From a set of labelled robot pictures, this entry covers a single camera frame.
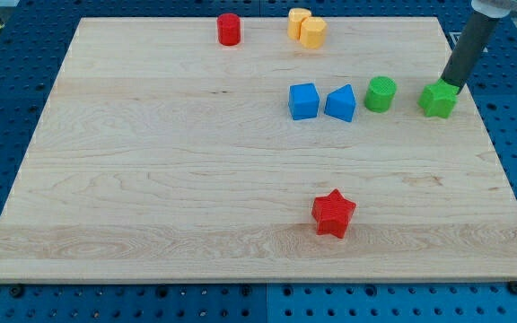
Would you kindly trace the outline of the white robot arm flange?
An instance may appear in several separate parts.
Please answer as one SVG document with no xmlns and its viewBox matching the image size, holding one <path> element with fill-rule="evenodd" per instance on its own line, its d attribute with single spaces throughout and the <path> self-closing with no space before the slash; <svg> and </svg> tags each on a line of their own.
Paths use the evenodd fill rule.
<svg viewBox="0 0 517 323">
<path fill-rule="evenodd" d="M 472 8 L 490 18 L 503 18 L 510 12 L 517 13 L 517 0 L 472 0 Z"/>
</svg>

